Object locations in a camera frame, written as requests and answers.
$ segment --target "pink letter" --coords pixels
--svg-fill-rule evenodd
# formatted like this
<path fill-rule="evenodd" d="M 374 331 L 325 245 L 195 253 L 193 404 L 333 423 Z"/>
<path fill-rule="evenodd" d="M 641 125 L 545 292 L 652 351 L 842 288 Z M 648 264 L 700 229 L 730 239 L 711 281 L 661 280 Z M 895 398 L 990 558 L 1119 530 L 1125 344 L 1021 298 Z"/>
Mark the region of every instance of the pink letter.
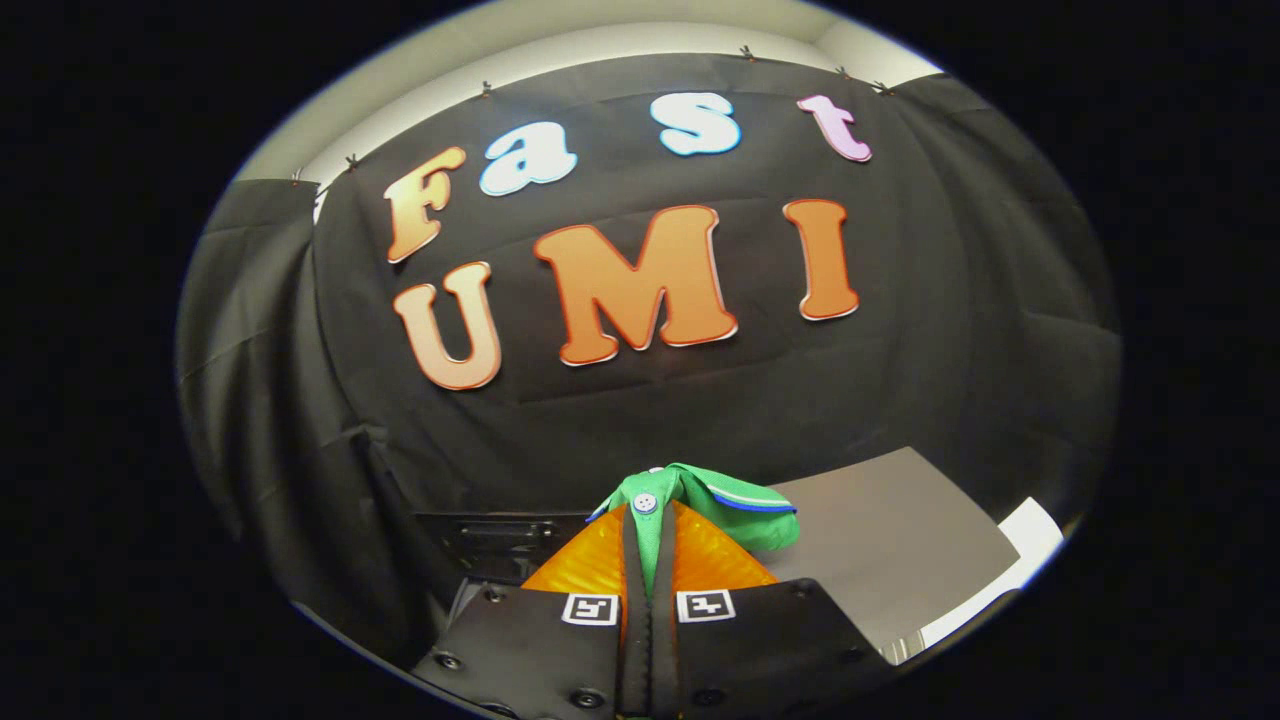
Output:
<path fill-rule="evenodd" d="M 854 117 L 847 110 L 841 110 L 831 104 L 826 95 L 812 95 L 804 100 L 797 100 L 796 105 L 805 113 L 813 113 L 813 119 L 818 120 L 822 136 L 827 138 L 827 145 L 841 156 L 856 163 L 865 163 L 872 159 L 872 149 L 865 142 L 858 142 L 849 135 L 845 123 L 852 124 Z"/>

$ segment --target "green cloth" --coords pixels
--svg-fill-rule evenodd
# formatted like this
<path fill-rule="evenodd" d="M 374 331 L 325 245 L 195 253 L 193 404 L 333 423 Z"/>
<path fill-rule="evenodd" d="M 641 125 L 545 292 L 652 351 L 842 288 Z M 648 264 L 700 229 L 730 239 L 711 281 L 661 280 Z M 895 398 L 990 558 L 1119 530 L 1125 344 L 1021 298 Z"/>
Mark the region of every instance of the green cloth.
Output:
<path fill-rule="evenodd" d="M 636 496 L 653 495 L 658 503 L 649 514 L 636 510 Z M 588 523 L 622 505 L 631 506 L 640 547 L 645 596 L 653 598 L 653 577 L 662 546 L 662 516 L 667 502 L 678 500 L 710 520 L 748 552 L 780 550 L 800 536 L 796 509 L 781 493 L 714 470 L 673 462 L 636 473 L 622 480 Z"/>

